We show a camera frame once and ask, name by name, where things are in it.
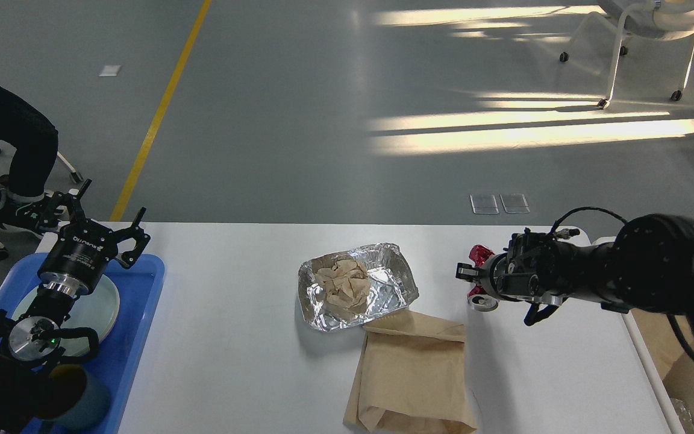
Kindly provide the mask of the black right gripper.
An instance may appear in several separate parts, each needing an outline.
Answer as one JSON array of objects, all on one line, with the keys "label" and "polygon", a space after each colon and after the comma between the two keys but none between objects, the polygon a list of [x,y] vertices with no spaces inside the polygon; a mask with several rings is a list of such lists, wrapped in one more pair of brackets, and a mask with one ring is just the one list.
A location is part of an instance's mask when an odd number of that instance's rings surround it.
[{"label": "black right gripper", "polygon": [[498,280],[507,270],[507,253],[494,254],[481,267],[468,263],[457,263],[455,277],[469,283],[480,281],[480,286],[490,297],[496,300],[513,300],[499,291]]}]

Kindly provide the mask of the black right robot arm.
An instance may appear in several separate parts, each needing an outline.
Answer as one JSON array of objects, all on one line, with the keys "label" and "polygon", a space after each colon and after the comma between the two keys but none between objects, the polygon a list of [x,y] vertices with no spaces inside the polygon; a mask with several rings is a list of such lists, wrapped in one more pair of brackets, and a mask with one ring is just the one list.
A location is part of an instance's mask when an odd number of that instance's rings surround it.
[{"label": "black right robot arm", "polygon": [[615,239],[578,247],[581,231],[561,225],[547,233],[526,228],[512,234],[503,253],[481,265],[457,264],[455,277],[473,283],[485,310],[503,300],[528,303],[524,324],[533,326],[569,299],[603,310],[663,314],[683,351],[694,361],[694,219],[653,213],[622,219]]}]

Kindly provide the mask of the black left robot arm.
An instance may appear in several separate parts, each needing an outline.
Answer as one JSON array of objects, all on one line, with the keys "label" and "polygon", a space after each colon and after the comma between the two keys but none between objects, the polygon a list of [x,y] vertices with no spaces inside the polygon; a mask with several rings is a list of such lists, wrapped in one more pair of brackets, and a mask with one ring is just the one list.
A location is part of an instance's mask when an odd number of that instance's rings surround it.
[{"label": "black left robot arm", "polygon": [[96,289],[108,264],[124,269],[137,264],[151,237],[142,228],[146,208],[120,230],[86,217],[77,193],[56,192],[40,219],[58,222],[55,210],[66,207],[69,219],[37,269],[39,285],[33,302],[17,318],[0,309],[0,433],[19,433],[55,398],[49,378],[59,365],[90,362],[99,353],[100,338],[90,327],[66,327],[77,300]]}]

